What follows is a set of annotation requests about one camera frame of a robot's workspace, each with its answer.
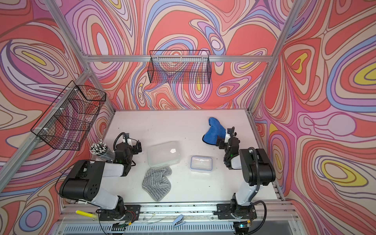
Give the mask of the large clear lunch box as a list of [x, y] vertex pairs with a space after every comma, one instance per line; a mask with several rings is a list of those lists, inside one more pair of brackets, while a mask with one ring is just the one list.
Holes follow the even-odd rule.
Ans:
[[181, 148], [177, 141], [154, 145], [147, 150], [148, 165], [151, 168], [161, 168], [175, 165], [181, 160]]

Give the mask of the yellow highlighter marker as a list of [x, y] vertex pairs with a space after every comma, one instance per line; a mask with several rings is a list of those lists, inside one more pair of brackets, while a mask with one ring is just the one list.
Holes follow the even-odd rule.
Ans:
[[93, 214], [93, 213], [84, 212], [84, 211], [80, 211], [80, 210], [75, 211], [75, 213], [78, 214], [78, 215], [81, 215], [81, 216], [92, 218], [92, 219], [98, 218], [98, 216]]

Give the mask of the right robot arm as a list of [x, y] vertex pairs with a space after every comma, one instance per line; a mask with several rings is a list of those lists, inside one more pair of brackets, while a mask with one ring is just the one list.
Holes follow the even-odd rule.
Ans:
[[219, 219], [256, 219], [255, 206], [258, 202], [254, 198], [263, 187], [276, 179], [269, 157], [262, 148], [240, 149], [234, 127], [227, 129], [224, 136], [217, 136], [215, 145], [225, 151], [223, 162], [228, 169], [242, 171], [245, 184], [233, 194], [230, 203], [217, 204], [214, 214]]

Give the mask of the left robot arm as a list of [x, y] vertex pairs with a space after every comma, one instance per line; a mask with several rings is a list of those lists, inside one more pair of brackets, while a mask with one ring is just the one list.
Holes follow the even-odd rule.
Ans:
[[59, 188], [60, 197], [86, 202], [99, 208], [99, 219], [103, 221], [115, 221], [130, 219], [135, 216], [127, 215], [124, 200], [119, 195], [111, 194], [101, 186], [103, 178], [126, 177], [135, 162], [133, 156], [142, 152], [142, 144], [136, 141], [132, 145], [131, 140], [123, 140], [115, 145], [112, 151], [107, 144], [99, 142], [91, 146], [91, 153], [103, 157], [108, 161], [80, 160], [76, 162]]

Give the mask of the small blue-rimmed lunch box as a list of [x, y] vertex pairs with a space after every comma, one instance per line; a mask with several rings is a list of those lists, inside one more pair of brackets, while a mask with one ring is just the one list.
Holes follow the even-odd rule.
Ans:
[[190, 169], [198, 172], [211, 172], [213, 169], [213, 160], [211, 157], [192, 156]]

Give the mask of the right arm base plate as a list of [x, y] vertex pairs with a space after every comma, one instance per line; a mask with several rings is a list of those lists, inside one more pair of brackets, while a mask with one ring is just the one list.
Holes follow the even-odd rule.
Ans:
[[228, 204], [217, 204], [216, 211], [213, 213], [219, 219], [238, 219], [238, 220], [254, 220], [257, 218], [254, 206], [239, 206]]

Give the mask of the cup of pens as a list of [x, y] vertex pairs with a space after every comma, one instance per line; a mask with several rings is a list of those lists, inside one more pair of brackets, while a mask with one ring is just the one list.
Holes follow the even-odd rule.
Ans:
[[114, 152], [103, 140], [93, 143], [90, 147], [90, 153], [106, 162], [113, 162], [115, 160]]

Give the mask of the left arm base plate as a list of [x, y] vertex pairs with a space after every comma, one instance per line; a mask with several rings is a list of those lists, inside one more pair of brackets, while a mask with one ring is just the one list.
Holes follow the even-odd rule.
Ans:
[[100, 221], [128, 221], [134, 222], [139, 219], [140, 205], [125, 205], [123, 209], [103, 210], [97, 209]]

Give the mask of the blue binder clip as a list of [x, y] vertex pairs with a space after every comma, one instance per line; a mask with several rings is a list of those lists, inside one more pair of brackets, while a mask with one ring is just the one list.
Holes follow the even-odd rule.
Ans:
[[184, 216], [181, 214], [179, 215], [173, 222], [173, 227], [181, 226], [185, 223]]

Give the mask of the blue microfiber cloth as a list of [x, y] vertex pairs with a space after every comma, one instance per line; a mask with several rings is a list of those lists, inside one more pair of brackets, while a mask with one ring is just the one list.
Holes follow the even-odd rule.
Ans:
[[224, 140], [226, 129], [215, 117], [209, 118], [209, 130], [203, 136], [202, 141], [208, 145], [216, 146], [218, 140]]

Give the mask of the grey striped cloth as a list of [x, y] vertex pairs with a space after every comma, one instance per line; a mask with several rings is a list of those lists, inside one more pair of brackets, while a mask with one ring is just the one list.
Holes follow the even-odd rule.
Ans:
[[169, 166], [161, 168], [150, 168], [143, 179], [142, 188], [150, 197], [156, 201], [161, 201], [171, 190], [171, 183], [168, 176], [172, 174]]

